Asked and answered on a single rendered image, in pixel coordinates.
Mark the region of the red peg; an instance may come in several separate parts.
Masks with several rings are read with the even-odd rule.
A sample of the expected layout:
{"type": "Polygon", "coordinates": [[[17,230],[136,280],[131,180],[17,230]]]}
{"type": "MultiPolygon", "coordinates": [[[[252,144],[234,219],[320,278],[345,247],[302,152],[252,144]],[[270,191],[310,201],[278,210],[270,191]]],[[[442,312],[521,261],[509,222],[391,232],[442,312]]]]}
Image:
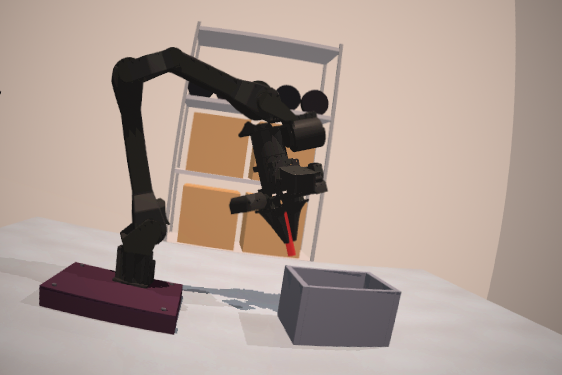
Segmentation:
{"type": "Polygon", "coordinates": [[[290,224],[289,224],[287,212],[285,212],[284,217],[285,217],[285,220],[286,220],[287,230],[288,230],[288,234],[289,234],[289,243],[286,243],[286,248],[287,248],[288,257],[291,257],[291,256],[295,256],[296,252],[295,252],[294,242],[293,242],[293,239],[292,239],[292,234],[291,234],[291,229],[290,229],[290,224]]]}

